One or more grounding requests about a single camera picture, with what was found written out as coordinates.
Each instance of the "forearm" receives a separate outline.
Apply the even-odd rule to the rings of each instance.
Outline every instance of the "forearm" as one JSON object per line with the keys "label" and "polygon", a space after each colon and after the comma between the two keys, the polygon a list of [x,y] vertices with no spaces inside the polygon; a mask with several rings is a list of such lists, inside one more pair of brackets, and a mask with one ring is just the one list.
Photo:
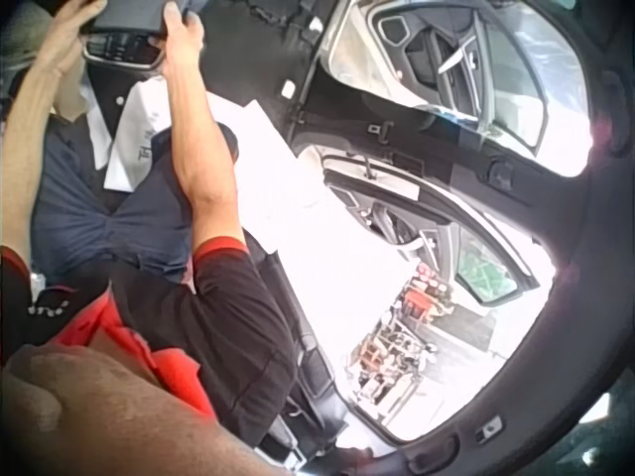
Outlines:
{"label": "forearm", "polygon": [[214,121],[197,64],[167,71],[175,173],[193,213],[193,247],[213,236],[241,241],[233,161]]}
{"label": "forearm", "polygon": [[36,66],[24,78],[3,138],[2,244],[30,263],[30,225],[40,177],[44,134],[59,77]]}

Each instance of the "open car door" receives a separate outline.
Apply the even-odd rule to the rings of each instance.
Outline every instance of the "open car door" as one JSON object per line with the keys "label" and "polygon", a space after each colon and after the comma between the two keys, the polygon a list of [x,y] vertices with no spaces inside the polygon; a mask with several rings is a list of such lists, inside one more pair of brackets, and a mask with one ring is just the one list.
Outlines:
{"label": "open car door", "polygon": [[[397,14],[407,16],[423,3],[398,5]],[[474,3],[488,14],[493,12],[486,2]],[[380,235],[397,252],[419,253],[420,259],[431,260],[441,270],[441,260],[435,264],[426,258],[427,250],[404,247],[416,240],[408,241],[413,238],[413,226],[410,231],[408,227],[400,231],[396,223],[416,224],[417,232],[426,226],[443,228],[451,218],[456,219],[432,205],[428,194],[416,193],[407,200],[408,206],[402,206],[403,196],[373,187],[368,179],[383,167],[423,179],[461,197],[478,212],[522,230],[547,250],[557,270],[535,323],[471,402],[434,430],[410,441],[375,427],[376,437],[384,442],[380,454],[323,466],[324,474],[346,474],[347,470],[368,475],[511,472],[569,431],[614,381],[632,352],[632,24],[620,19],[623,13],[600,21],[594,16],[598,7],[590,1],[578,1],[574,8],[547,0],[526,3],[567,40],[584,73],[594,143],[586,167],[574,177],[553,172],[536,158],[479,132],[478,127],[466,127],[458,115],[422,110],[412,96],[410,106],[417,107],[402,105],[406,101],[398,104],[386,94],[378,97],[359,83],[347,86],[333,78],[332,64],[324,62],[323,56],[316,59],[305,84],[288,141],[298,155],[311,146],[341,151],[330,158],[340,161],[339,167],[327,167],[328,157],[322,157],[325,183],[352,212],[364,212],[357,219],[369,232]],[[322,48],[326,51],[346,33],[343,28],[354,5],[338,5],[324,35]],[[627,2],[613,5],[632,14]],[[389,14],[395,12],[383,14],[388,22]],[[473,15],[465,16],[468,27],[478,29],[469,23],[470,18]],[[368,28],[374,25],[368,17],[362,20]],[[380,40],[399,45],[398,36],[391,35],[386,29]],[[447,83],[454,81],[454,87],[462,87],[458,78],[440,83],[440,76],[448,71],[465,76],[469,62],[474,64],[476,55],[482,54],[483,50],[470,51],[474,44],[470,38],[458,46],[450,45],[449,56],[441,65],[431,58],[433,74],[428,83],[436,83],[442,105],[450,104],[453,97],[456,106],[460,97],[460,104],[474,109],[475,99],[482,102],[485,97],[474,95],[479,87],[482,91],[475,78],[464,77],[464,92],[454,95]],[[481,82],[489,79],[481,77]],[[341,163],[346,157],[356,158],[360,167],[367,168],[367,179],[344,173]],[[495,250],[493,254],[500,261],[506,259]],[[507,269],[519,289],[530,286],[522,272],[513,266]]]}

